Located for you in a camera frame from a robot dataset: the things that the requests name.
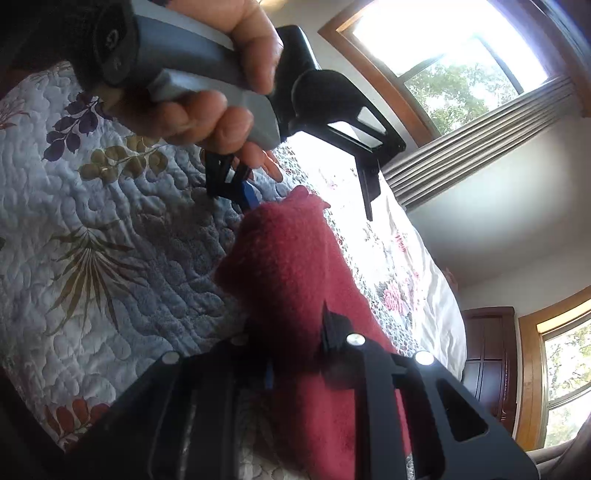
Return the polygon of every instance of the red towel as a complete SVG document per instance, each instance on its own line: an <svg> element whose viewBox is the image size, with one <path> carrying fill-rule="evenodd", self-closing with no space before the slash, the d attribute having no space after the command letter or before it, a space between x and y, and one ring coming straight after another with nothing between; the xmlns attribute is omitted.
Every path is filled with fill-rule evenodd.
<svg viewBox="0 0 591 480"><path fill-rule="evenodd" d="M326 388L317 364L324 302L348 317L356 332L394 351L375 321L340 251L323 209L305 187L281 203L264 203L245 215L217 283L252 316L254 334L274 362L272 410L281 436L312 478L355 477L353 391ZM402 412L402 402L397 395ZM407 425L401 418L405 453Z"/></svg>

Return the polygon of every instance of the dark wood furniture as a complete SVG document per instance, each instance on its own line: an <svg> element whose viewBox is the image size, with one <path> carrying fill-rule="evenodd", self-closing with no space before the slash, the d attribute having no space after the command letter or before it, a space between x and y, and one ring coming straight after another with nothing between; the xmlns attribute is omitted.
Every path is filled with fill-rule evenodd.
<svg viewBox="0 0 591 480"><path fill-rule="evenodd" d="M467 344L462 384L513 433L517 410L515 310L465 310L462 318Z"/></svg>

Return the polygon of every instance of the window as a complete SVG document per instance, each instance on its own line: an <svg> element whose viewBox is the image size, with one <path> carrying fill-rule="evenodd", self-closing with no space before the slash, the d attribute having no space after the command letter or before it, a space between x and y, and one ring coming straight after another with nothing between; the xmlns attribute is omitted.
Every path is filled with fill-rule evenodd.
<svg viewBox="0 0 591 480"><path fill-rule="evenodd" d="M486 0L375 0L340 33L409 101L434 138L548 78Z"/></svg>
<svg viewBox="0 0 591 480"><path fill-rule="evenodd" d="M591 414L591 287L519 318L524 450L575 437Z"/></svg>
<svg viewBox="0 0 591 480"><path fill-rule="evenodd" d="M545 447L577 434L591 413L591 315L542 335L546 364Z"/></svg>

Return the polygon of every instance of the gray handle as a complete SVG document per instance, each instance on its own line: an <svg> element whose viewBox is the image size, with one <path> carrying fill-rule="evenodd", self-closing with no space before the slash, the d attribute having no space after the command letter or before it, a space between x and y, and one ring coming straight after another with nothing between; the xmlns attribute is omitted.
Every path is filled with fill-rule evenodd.
<svg viewBox="0 0 591 480"><path fill-rule="evenodd" d="M269 99L251 90L245 90L221 80L211 79L194 73L165 69L148 86L154 102L176 100L188 92L216 90L228 99L228 106L242 106L254 116L254 125L248 140L263 150L279 146L281 137L277 117Z"/></svg>
<svg viewBox="0 0 591 480"><path fill-rule="evenodd" d="M148 0L105 10L95 31L102 76L113 86L147 87L154 102L217 90L229 106L254 116L248 139L263 150L281 143L277 116L264 95L249 90L232 40Z"/></svg>

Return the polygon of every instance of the window frame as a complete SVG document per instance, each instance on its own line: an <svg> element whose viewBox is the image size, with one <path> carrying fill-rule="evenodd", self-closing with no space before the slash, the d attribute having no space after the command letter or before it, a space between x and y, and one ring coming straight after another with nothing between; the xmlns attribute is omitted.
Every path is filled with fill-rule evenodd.
<svg viewBox="0 0 591 480"><path fill-rule="evenodd" d="M367 7L373 4L375 0L372 0ZM433 135L433 139L439 138L443 134L439 131L436 127L435 123L429 117L427 111L423 108L423 106L419 103L419 101L415 98L412 92L408 89L408 87L404 84L406 81L410 80L414 76L421 73L423 70L428 69L434 63L437 63L443 57L445 57L449 52L441 53L437 56L431 57L429 59L425 59L415 66L404 72L402 75L396 75L382 60L377 58L373 55L369 49L359 40L355 34L353 33L356 26L363 18L363 13L361 12L354 21L352 21L346 28L341 30L340 34L344 36L351 44L355 46L369 61L371 61L378 70L388 79L388 81L396 88L400 94L406 98L406 100L413 106L415 109L416 114L423 120L427 128L429 129L430 133ZM480 44L485 48L485 50L491 55L494 61L497 63L499 68L502 70L503 74L507 77L513 88L517 92L517 95L521 95L524 93L524 89L519 83L519 80L515 77L509 66L505 63L505 61L497 55L495 50L491 47L491 45L480 35L472 35L468 40L475 39L480 42Z"/></svg>
<svg viewBox="0 0 591 480"><path fill-rule="evenodd" d="M519 317L523 383L521 408L515 440L526 451L542 448L546 437L546 426L550 406L548 402L548 367L544 342L581 325L591 317L591 308L581 312L580 307L591 300L591 286L550 307ZM553 322L545 328L545 322ZM591 388L591 382L563 395L552 402L551 408L565 405Z"/></svg>
<svg viewBox="0 0 591 480"><path fill-rule="evenodd" d="M556 338L563 333L567 333L574 328L577 328L579 325L582 325L591 320L591 311L583 313L580 317L572 320L571 322L565 323L559 327L556 327L548 332L541 333L541 342L542 342L542 364L543 364L543 398L544 398L544 410L543 416L540 424L540 440L539 443L543 445L546 440L546 428L548 427L548 415L550 414L550 410L555 408L562 407L571 403L572 401L576 400L577 398L585 395L591 390L591 381L583 385L582 387L576 388L570 393L566 395L562 395L559 398L555 398L554 400L550 400L548 391L548 357L546 355L546 341L552 340L552 338Z"/></svg>
<svg viewBox="0 0 591 480"><path fill-rule="evenodd" d="M354 35L347 35L347 30L360 20L363 11L373 1L353 1L322 26L318 33L372 85L396 114L417 146L422 147L439 136L433 121L408 89L404 85L401 86L399 80L385 74L385 70L380 68L379 60L360 45L361 42L351 40L350 37ZM488 1L523 36L548 73L548 78L566 75L572 79L582 100L584 116L589 116L591 88L585 77L584 68L552 20L540 10L534 0Z"/></svg>

